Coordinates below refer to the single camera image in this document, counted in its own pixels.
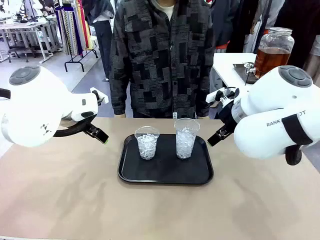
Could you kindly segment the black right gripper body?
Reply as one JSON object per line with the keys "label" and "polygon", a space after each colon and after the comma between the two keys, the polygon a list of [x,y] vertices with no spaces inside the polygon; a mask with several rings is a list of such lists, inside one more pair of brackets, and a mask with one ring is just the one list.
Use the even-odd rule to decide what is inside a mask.
{"label": "black right gripper body", "polygon": [[219,112],[219,119],[223,122],[223,128],[225,130],[234,130],[237,126],[237,122],[234,120],[232,116],[232,107],[234,105],[234,101],[232,100],[226,106],[222,108]]}

